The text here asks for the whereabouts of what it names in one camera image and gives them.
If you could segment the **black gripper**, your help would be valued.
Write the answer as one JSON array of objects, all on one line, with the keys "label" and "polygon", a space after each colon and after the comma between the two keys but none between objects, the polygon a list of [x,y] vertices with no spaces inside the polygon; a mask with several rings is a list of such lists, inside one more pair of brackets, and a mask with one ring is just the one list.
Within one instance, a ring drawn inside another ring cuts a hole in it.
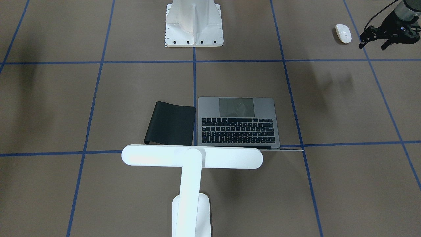
[{"label": "black gripper", "polygon": [[414,14],[409,21],[401,20],[396,13],[390,13],[379,27],[370,26],[360,34],[359,49],[369,42],[385,40],[381,50],[386,50],[393,44],[415,44],[420,41],[419,15]]}]

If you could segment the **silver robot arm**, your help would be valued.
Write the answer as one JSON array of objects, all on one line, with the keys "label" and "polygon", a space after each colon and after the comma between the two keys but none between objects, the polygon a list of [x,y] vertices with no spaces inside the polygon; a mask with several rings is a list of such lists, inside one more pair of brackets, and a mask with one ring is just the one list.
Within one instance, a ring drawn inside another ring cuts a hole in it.
[{"label": "silver robot arm", "polygon": [[419,0],[397,0],[398,4],[385,17],[380,26],[374,27],[370,22],[381,12],[390,7],[388,4],[375,14],[360,34],[359,49],[363,49],[369,42],[385,40],[381,50],[394,44],[415,44],[420,41],[421,2]]}]

